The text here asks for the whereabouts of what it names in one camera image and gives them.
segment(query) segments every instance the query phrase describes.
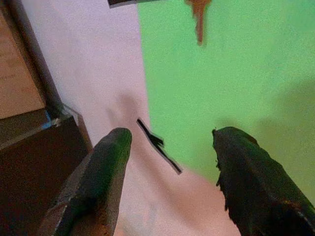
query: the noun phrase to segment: orange object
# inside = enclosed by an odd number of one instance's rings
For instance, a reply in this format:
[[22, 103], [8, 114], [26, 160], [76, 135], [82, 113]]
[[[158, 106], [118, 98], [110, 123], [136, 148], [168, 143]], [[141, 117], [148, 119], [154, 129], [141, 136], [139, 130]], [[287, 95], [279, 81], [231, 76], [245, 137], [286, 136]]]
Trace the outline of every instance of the orange object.
[[209, 4], [211, 0], [187, 0], [187, 3], [192, 5], [192, 13], [197, 19], [196, 31], [198, 35], [198, 43], [202, 44], [203, 38], [203, 13], [206, 5]]

